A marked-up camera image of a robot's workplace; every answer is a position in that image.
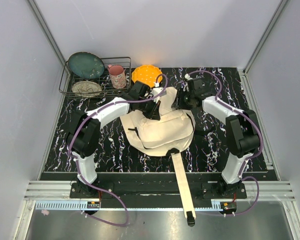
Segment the cream canvas backpack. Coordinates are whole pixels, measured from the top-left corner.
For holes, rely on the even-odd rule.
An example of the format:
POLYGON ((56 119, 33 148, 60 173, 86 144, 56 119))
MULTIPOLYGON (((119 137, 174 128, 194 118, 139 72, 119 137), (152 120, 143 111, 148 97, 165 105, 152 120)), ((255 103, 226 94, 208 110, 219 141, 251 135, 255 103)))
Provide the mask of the cream canvas backpack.
POLYGON ((181 152, 193 140, 195 120, 190 110, 173 107, 176 96, 174 87, 166 88, 159 98, 159 120, 146 118, 140 110, 134 110, 121 116, 120 121, 132 147, 150 157, 172 157, 184 217, 188 226, 193 227, 196 213, 181 152))

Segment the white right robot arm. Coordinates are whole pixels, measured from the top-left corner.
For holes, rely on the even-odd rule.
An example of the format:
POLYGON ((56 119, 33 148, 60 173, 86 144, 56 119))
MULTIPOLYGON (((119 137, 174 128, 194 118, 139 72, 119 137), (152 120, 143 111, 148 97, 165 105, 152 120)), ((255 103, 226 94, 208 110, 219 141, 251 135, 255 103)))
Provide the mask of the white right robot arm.
POLYGON ((229 155, 221 173, 223 182, 217 185, 217 192, 226 199, 234 194, 233 184, 241 181, 249 159, 261 153, 263 138, 253 110, 244 111, 231 106, 205 89, 202 81, 201 77, 186 75, 187 86, 177 90, 172 106, 183 110, 201 108, 225 125, 229 155))

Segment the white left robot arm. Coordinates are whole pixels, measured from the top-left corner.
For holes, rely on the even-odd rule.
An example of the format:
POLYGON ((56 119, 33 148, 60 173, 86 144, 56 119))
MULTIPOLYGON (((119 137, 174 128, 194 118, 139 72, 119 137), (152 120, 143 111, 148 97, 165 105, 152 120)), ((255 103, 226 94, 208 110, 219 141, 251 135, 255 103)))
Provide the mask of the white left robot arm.
POLYGON ((93 198, 98 193, 95 171, 94 152, 97 149, 101 129, 128 114, 132 110, 149 113, 159 110, 158 101, 166 93, 166 86, 155 83, 151 88, 137 81, 130 90, 116 96, 110 102, 91 110, 89 113, 76 111, 70 123, 66 136, 67 155, 77 167, 77 178, 83 184, 80 192, 87 198, 93 198))

